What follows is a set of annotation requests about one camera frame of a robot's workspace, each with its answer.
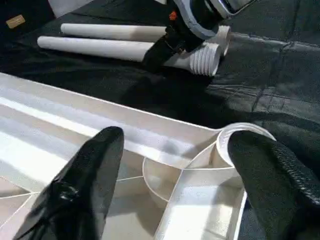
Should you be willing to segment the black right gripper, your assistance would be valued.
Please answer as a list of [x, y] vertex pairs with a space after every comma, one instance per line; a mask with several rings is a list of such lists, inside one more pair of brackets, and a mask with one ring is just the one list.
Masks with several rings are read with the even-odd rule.
[[150, 72], [160, 68], [175, 53], [192, 52], [205, 42], [188, 28], [175, 3], [169, 3], [168, 9], [164, 37], [157, 40], [142, 59], [142, 65]]

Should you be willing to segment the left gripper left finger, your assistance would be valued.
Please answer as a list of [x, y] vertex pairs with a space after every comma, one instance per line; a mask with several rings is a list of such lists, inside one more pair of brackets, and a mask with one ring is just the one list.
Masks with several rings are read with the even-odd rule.
[[100, 240], [121, 158], [124, 131], [102, 129], [40, 192], [15, 240]]

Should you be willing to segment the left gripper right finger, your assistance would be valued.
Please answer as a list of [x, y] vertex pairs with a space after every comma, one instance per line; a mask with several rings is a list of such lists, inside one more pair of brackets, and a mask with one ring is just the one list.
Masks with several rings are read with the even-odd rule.
[[320, 181], [288, 147], [240, 130], [227, 149], [267, 239], [320, 238]]

